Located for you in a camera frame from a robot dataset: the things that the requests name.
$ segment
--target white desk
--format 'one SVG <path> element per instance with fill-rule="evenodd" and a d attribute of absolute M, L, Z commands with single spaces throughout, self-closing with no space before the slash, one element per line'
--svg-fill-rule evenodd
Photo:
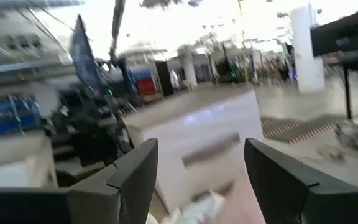
<path fill-rule="evenodd" d="M 0 187 L 57 187 L 50 140 L 43 131 L 0 136 Z"/>
<path fill-rule="evenodd" d="M 156 189 L 169 212 L 235 179 L 246 138 L 264 140 L 253 89 L 199 86 L 124 118 L 135 146 L 158 139 Z"/>

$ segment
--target floor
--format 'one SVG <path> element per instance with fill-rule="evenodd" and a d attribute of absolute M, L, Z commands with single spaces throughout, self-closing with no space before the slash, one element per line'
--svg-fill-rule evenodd
<path fill-rule="evenodd" d="M 351 74 L 350 81 L 352 111 L 358 114 L 358 75 Z M 295 85 L 262 86 L 257 87 L 255 92 L 261 116 L 308 120 L 326 113 L 346 114 L 345 93 L 340 77 L 327 80 L 325 90 L 318 93 L 299 93 Z M 342 163 L 328 161 L 324 157 L 327 151 L 344 150 L 332 130 L 295 145 L 271 140 L 267 140 L 267 144 L 316 169 L 358 185 L 358 152 L 345 149 L 347 157 Z M 150 212 L 158 221 L 167 214 L 157 195 L 153 197 Z"/>

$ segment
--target white pillar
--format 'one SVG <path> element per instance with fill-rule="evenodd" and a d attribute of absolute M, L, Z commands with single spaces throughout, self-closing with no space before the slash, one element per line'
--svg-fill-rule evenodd
<path fill-rule="evenodd" d="M 300 92 L 314 92 L 324 88 L 324 69 L 321 57 L 313 57 L 310 26 L 316 23 L 316 10 L 304 5 L 291 12 L 293 47 L 298 88 Z"/>
<path fill-rule="evenodd" d="M 180 63 L 185 71 L 187 82 L 191 87 L 197 86 L 196 72 L 194 70 L 193 57 L 190 54 L 182 55 Z"/>

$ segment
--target yellow black hazard stripe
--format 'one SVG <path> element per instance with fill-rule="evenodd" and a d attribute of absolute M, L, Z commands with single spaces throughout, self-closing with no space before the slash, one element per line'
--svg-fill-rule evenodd
<path fill-rule="evenodd" d="M 324 126 L 322 126 L 322 127 L 320 127 L 320 128 L 314 129 L 314 130 L 312 130 L 312 131 L 309 131 L 309 132 L 306 133 L 306 134 L 302 134 L 301 136 L 298 136 L 298 137 L 292 139 L 292 140 L 290 141 L 290 144 L 296 144 L 296 143 L 305 141 L 305 140 L 307 140 L 307 139 L 309 139 L 309 138 L 312 138 L 312 137 L 315 136 L 315 135 L 318 135 L 318 134 L 320 134 L 320 133 L 323 133 L 323 132 L 325 132 L 325 131 L 328 131 L 328 130 L 332 129 L 336 124 L 337 124 L 337 121 L 336 121 L 336 122 L 333 122 L 333 123 L 329 123 L 329 124 L 327 124 L 327 125 L 324 125 Z"/>
<path fill-rule="evenodd" d="M 271 138 L 271 137 L 276 136 L 278 134 L 281 134 L 281 133 L 283 133 L 285 131 L 292 130 L 292 129 L 298 127 L 301 124 L 303 124 L 303 121 L 293 121 L 290 124 L 286 124 L 286 125 L 281 126 L 281 127 L 277 128 L 277 129 L 274 129 L 274 130 L 271 130 L 271 131 L 269 131 L 267 133 L 264 133 L 264 136 L 265 136 L 265 138 Z"/>
<path fill-rule="evenodd" d="M 268 125 L 274 124 L 274 123 L 276 123 L 276 122 L 279 121 L 279 120 L 280 120 L 279 118 L 263 119 L 263 120 L 261 121 L 262 127 L 266 127 L 266 126 L 268 126 Z"/>

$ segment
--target person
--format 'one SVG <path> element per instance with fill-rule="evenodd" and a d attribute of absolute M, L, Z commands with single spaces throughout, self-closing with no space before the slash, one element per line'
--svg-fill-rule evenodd
<path fill-rule="evenodd" d="M 174 70 L 171 70 L 171 72 L 170 72 L 170 81 L 171 81 L 172 87 L 174 89 L 179 89 L 179 87 L 180 87 L 179 78 L 178 78 L 177 73 Z"/>
<path fill-rule="evenodd" d="M 278 59 L 273 59 L 270 62 L 270 81 L 272 84 L 279 84 L 281 83 L 281 76 L 280 76 L 280 61 Z"/>
<path fill-rule="evenodd" d="M 284 63 L 281 62 L 278 70 L 280 72 L 280 76 L 281 76 L 283 82 L 286 82 L 290 77 L 288 74 L 289 69 L 288 69 L 287 62 L 284 62 Z"/>
<path fill-rule="evenodd" d="M 267 75 L 268 75 L 268 68 L 267 68 L 267 64 L 265 64 L 264 66 L 261 65 L 258 69 L 258 76 L 260 77 L 260 82 L 263 83 L 264 85 L 267 85 Z"/>

